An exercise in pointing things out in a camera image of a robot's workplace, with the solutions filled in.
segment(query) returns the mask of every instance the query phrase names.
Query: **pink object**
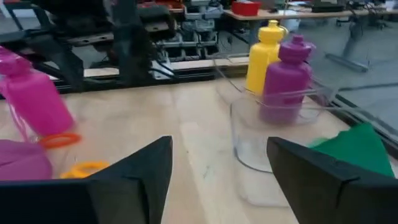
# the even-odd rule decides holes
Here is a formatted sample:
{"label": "pink object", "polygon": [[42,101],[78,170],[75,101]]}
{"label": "pink object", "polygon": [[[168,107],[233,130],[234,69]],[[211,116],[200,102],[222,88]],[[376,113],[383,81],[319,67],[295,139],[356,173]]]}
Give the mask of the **pink object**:
{"label": "pink object", "polygon": [[291,42],[281,43],[278,54],[281,61],[267,68],[264,106],[260,110],[264,121],[289,124],[297,119],[304,94],[293,92],[307,90],[311,84],[312,69],[304,61],[313,48],[313,44],[303,41],[302,35],[294,35]]}
{"label": "pink object", "polygon": [[73,118],[48,75],[33,70],[28,60],[0,56],[0,93],[15,109],[14,122],[27,141],[23,118],[41,136],[69,130]]}
{"label": "pink object", "polygon": [[0,180],[51,179],[52,166],[38,144],[0,140]]}

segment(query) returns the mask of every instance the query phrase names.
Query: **pink water bottle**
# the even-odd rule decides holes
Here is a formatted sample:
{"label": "pink water bottle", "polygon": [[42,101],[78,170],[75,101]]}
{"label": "pink water bottle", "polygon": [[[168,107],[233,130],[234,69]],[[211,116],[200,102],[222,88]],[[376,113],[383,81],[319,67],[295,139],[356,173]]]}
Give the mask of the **pink water bottle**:
{"label": "pink water bottle", "polygon": [[267,68],[260,109],[262,120],[274,124],[296,121],[304,98],[297,92],[307,90],[311,84],[312,69],[305,60],[313,48],[313,44],[304,42],[302,35],[294,35],[291,42],[280,45],[281,61]]}
{"label": "pink water bottle", "polygon": [[36,134],[60,134],[73,126],[73,118],[49,76],[32,69],[28,60],[18,55],[0,57],[0,74],[4,76],[0,93]]}

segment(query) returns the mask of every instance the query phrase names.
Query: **floor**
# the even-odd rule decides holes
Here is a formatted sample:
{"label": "floor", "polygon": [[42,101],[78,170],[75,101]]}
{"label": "floor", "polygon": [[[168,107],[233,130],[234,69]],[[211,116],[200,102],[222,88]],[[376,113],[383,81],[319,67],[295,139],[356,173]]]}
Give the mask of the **floor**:
{"label": "floor", "polygon": [[[33,18],[22,18],[21,23],[26,29],[38,25]],[[0,18],[0,24],[0,34],[17,30],[10,19]],[[348,24],[337,27],[335,19],[324,22],[307,19],[301,21],[298,32],[317,46],[310,60],[317,80],[333,88],[363,87],[361,90],[351,89],[340,94],[398,129],[398,119],[394,116],[394,109],[398,108],[398,75],[395,75],[398,70],[398,23],[389,22],[388,27],[383,30],[363,27],[363,35],[358,40],[352,59],[369,65],[370,70],[366,73],[354,72],[324,57],[326,52],[339,54],[343,51],[349,37]],[[229,45],[227,37],[230,35],[221,33],[220,36],[222,52],[248,52],[248,46],[239,39],[233,37],[232,45]],[[85,67],[103,58],[102,54],[91,47],[77,49],[75,52],[84,59]]]}

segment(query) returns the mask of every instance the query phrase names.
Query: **table surface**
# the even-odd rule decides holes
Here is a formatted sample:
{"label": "table surface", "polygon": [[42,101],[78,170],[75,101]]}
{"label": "table surface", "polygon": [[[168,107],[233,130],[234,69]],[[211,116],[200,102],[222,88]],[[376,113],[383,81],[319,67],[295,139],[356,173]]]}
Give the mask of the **table surface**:
{"label": "table surface", "polygon": [[[209,61],[174,67],[209,66]],[[91,70],[87,75],[102,75]],[[162,223],[297,223],[288,208],[255,207],[234,190],[229,106],[215,81],[63,95],[83,136],[74,146],[48,152],[54,177],[74,163],[114,163],[160,136],[174,140],[174,166]],[[5,102],[0,102],[0,137],[19,140]],[[322,113],[307,133],[330,138],[348,126]]]}
{"label": "table surface", "polygon": [[[359,16],[369,14],[367,10],[354,10]],[[231,10],[224,10],[224,13],[240,21],[257,21],[263,19],[301,19],[301,18],[326,18],[326,17],[346,17],[351,16],[351,11],[341,12],[319,12],[313,13],[310,8],[304,7],[289,7],[287,11],[280,10],[278,13],[269,13],[268,10],[260,9],[256,16],[240,16],[233,13]],[[398,14],[398,9],[386,9],[377,11],[379,15],[382,14]]]}

